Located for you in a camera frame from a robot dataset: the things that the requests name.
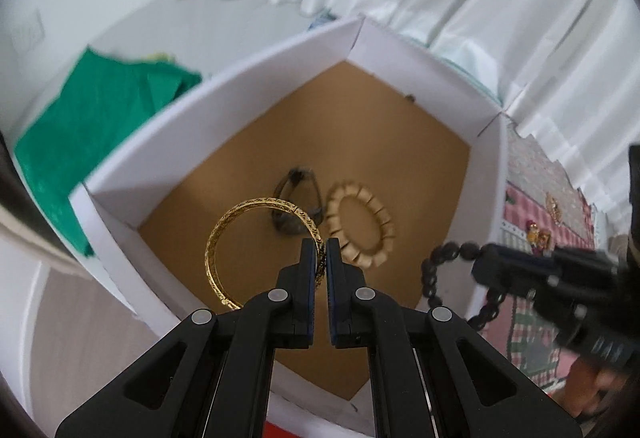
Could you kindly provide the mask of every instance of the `bracelet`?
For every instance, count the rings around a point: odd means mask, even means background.
[[[238,301],[235,301],[228,293],[226,293],[225,289],[220,283],[220,278],[218,277],[218,269],[216,268],[216,246],[218,244],[220,236],[233,220],[238,218],[238,216],[242,213],[250,211],[251,209],[257,209],[259,207],[268,207],[271,209],[277,209],[278,211],[284,211],[286,213],[293,214],[300,219],[300,221],[306,227],[306,230],[309,231],[311,237],[316,243],[316,288],[318,288],[320,286],[320,283],[322,283],[324,271],[326,270],[326,253],[324,249],[324,242],[320,237],[320,232],[318,231],[316,225],[313,223],[313,220],[300,207],[297,207],[293,205],[293,203],[281,200],[279,198],[254,198],[252,200],[246,200],[229,209],[226,213],[224,213],[222,218],[218,220],[218,223],[216,223],[216,226],[213,227],[213,230],[209,235],[209,240],[207,240],[207,248],[204,254],[204,266],[207,272],[209,285],[213,289],[213,292],[215,292],[215,294],[218,296],[218,299],[220,299],[220,302],[223,305],[228,306],[231,310],[242,308],[242,304],[238,303]]]
[[[309,168],[304,167],[294,167],[289,170],[289,173],[280,180],[278,185],[276,186],[275,191],[273,192],[273,197],[281,200],[289,201],[289,197],[283,197],[282,192],[284,191],[285,186],[290,183],[291,191],[289,192],[289,196],[293,194],[294,189],[300,185],[300,183],[304,180],[309,180],[311,185],[314,187],[314,191],[316,192],[316,205],[312,209],[306,211],[309,217],[312,219],[313,223],[318,227],[322,223],[324,219],[324,209],[322,208],[322,196],[320,194],[320,187],[318,186],[318,181],[316,180],[316,173]],[[290,214],[289,212],[283,212],[279,210],[271,211],[271,220],[273,221],[273,226],[276,227],[276,230],[282,234],[295,236],[298,234],[304,234],[305,225],[297,218],[295,215]]]
[[[475,261],[482,255],[480,245],[467,241],[458,245],[455,241],[449,241],[444,245],[439,245],[431,256],[425,259],[420,265],[422,271],[422,295],[427,298],[429,308],[433,309],[442,306],[442,299],[436,294],[436,284],[438,282],[438,267],[447,261],[455,261],[458,257],[466,261]],[[500,305],[507,298],[503,291],[490,288],[486,293],[486,303],[480,309],[478,315],[474,315],[467,321],[475,331],[484,329],[487,323],[495,320],[500,313]]]
[[[380,243],[373,253],[367,253],[359,248],[342,228],[338,209],[340,202],[347,196],[361,202],[378,222]],[[326,224],[329,228],[330,236],[338,238],[340,241],[342,257],[345,261],[353,263],[361,269],[368,269],[372,265],[379,267],[388,259],[389,254],[394,249],[396,229],[391,221],[389,211],[369,189],[355,182],[338,184],[334,187],[326,206]]]

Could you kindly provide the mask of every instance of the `plaid fabric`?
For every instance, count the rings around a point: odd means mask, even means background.
[[[557,378],[560,348],[554,339],[558,330],[540,318],[526,299],[515,300],[512,321],[507,358],[544,389]]]
[[[514,200],[514,204],[505,202],[500,243],[530,253],[526,225],[532,220],[540,229],[551,232],[555,245],[593,248],[593,240],[585,241],[565,225],[555,225],[543,206],[511,183],[507,183],[507,195]],[[489,325],[483,333],[490,331]],[[557,334],[555,326],[533,311],[532,303],[526,299],[513,299],[506,356],[533,383],[543,389],[553,385],[558,379],[561,351],[554,342]]]
[[[526,231],[527,221],[532,220],[538,224],[540,229],[546,229],[551,233],[554,245],[581,247],[583,249],[593,248],[593,244],[589,244],[566,225],[556,225],[545,207],[533,201],[509,182],[507,182],[507,195],[515,200],[514,204],[508,202],[504,204],[504,219],[509,223]]]

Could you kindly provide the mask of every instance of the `red object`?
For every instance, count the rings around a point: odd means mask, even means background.
[[[269,422],[264,424],[264,433],[262,436],[264,438],[298,438],[295,434],[291,434],[284,429],[280,429]]]

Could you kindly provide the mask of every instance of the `jewelry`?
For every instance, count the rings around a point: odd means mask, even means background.
[[[536,222],[528,220],[527,242],[531,245],[531,250],[534,254],[541,255],[543,252],[551,250],[551,232],[546,229],[540,229]]]
[[[340,202],[347,196],[359,200],[380,225],[381,241],[375,253],[367,253],[359,248],[349,239],[342,228],[338,209]],[[326,205],[326,223],[331,237],[338,238],[340,241],[342,257],[361,269],[368,269],[371,265],[379,267],[388,259],[389,253],[394,249],[396,229],[391,221],[389,211],[369,189],[355,182],[346,182],[334,187]]]
[[[545,199],[546,212],[549,213],[551,219],[558,226],[562,225],[562,209],[558,205],[558,200],[556,200],[550,193],[546,193]]]
[[[316,173],[313,170],[304,168],[304,167],[294,167],[289,170],[289,173],[280,180],[278,185],[276,186],[275,191],[273,192],[274,198],[279,198],[282,200],[289,201],[289,197],[293,194],[295,188],[299,186],[299,184],[303,180],[309,180],[311,185],[314,188],[314,192],[316,193],[316,205],[313,209],[309,209],[307,214],[313,220],[313,223],[318,227],[322,223],[324,219],[324,209],[322,208],[322,195],[320,194],[320,187],[318,186],[318,181],[316,180]],[[282,195],[285,186],[291,183],[291,190],[289,194],[286,196]],[[303,234],[306,230],[305,225],[297,218],[296,215],[290,214],[289,212],[272,210],[271,211],[271,220],[273,221],[274,227],[276,230],[282,234],[286,235],[298,235]]]
[[[218,244],[218,240],[222,233],[233,220],[238,218],[242,213],[259,207],[268,207],[271,209],[277,209],[278,211],[284,211],[295,215],[300,219],[316,243],[316,288],[320,286],[322,278],[324,277],[324,271],[326,269],[324,242],[320,237],[318,228],[313,223],[309,215],[307,215],[300,207],[293,205],[293,203],[289,203],[279,198],[254,198],[252,200],[246,200],[229,209],[223,214],[222,218],[218,220],[218,223],[216,223],[216,226],[213,227],[213,230],[209,235],[209,240],[207,240],[207,249],[204,254],[204,266],[207,272],[207,279],[209,279],[209,284],[213,289],[213,292],[218,296],[218,299],[220,299],[220,302],[223,305],[228,306],[231,310],[242,308],[242,304],[235,301],[228,293],[226,293],[220,283],[218,269],[216,268],[216,245]]]

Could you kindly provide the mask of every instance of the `wall outlet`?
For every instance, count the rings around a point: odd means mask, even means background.
[[[18,56],[24,56],[44,40],[44,27],[40,11],[33,11],[19,24],[11,28],[11,41]]]

